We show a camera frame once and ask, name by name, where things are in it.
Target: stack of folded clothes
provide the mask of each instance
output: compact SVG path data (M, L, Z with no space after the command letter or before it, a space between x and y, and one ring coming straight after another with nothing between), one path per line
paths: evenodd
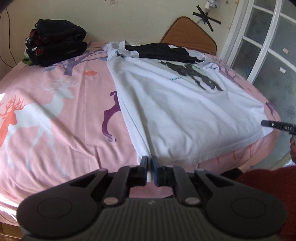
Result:
M85 36L83 28L69 21L39 19L26 39L23 62L48 67L79 56L87 47Z

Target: white deer print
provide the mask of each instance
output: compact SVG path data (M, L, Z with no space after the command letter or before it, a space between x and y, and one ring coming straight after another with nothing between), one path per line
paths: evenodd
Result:
M57 154L54 147L54 136L52 134L51 124L50 121L53 118L56 118L61 113L63 107L64 107L64 98L73 99L74 96L68 89L69 87L75 87L79 83L74 83L73 81L63 81L63 79L59 79L55 82L49 83L51 84L50 88L46 88L44 84L48 81L43 82L41 87L46 91L54 91L54 96L52 98L51 103L39 105L37 103L27 104L24 106L23 109L18 110L15 112L17 124L16 125L9 125L8 127L8 133L6 135L6 138L4 140L4 144L6 146L6 152L7 152L7 162L8 164L13 167L14 164L9 156L8 152L8 143L12 135L16 132L16 130L20 127L33 127L33 126L39 126L37 136L33 140L29 155L26 160L27 168L32 170L30 162L31 162L31 155L32 150L34 146L38 143L38 140L42 137L42 135L45 133L48 138L49 146L54 154L54 160L56 162L57 168L59 171L64 175L67 176L66 172L62 169L60 162L57 158Z

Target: orange flower print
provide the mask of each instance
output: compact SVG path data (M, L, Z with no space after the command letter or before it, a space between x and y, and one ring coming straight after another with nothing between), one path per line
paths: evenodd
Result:
M89 70L89 71L85 71L84 74L87 76L94 76L97 74L97 72L95 72L93 70Z

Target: folded black clothes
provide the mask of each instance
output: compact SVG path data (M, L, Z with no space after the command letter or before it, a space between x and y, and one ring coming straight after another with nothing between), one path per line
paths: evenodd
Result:
M87 48L85 36L83 28L69 21L40 19L25 42L28 63L48 67L79 56Z
M140 46L126 45L126 50L137 51L140 58L152 58L167 61L178 61L182 63L194 64L195 62L203 62L204 60L199 60L196 57L189 56L189 53L185 48L170 48L167 43L161 44L146 44Z

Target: screw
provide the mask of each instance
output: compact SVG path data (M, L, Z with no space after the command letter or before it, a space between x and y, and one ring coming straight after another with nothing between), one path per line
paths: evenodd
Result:
M118 199L116 197L106 197L104 199L104 204L106 205L115 205L115 204L118 204Z
M188 197L185 199L185 203L187 203L188 205L196 205L199 204L200 199L197 197Z

